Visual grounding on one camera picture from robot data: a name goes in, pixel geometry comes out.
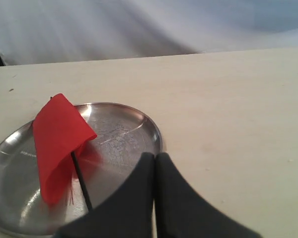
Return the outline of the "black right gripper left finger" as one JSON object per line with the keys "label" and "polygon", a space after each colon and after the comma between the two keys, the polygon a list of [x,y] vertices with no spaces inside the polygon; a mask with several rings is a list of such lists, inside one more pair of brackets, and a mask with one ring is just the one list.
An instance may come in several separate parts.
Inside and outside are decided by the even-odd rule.
{"label": "black right gripper left finger", "polygon": [[62,226],[57,238],[150,238],[154,155],[142,153],[132,173],[104,202]]}

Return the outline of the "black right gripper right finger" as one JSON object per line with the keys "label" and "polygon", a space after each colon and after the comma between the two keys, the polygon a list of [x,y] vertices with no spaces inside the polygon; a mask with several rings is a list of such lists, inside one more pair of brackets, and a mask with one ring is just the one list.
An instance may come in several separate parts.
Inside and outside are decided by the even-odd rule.
{"label": "black right gripper right finger", "polygon": [[159,238],[259,238],[203,199],[167,153],[155,158],[155,217]]}

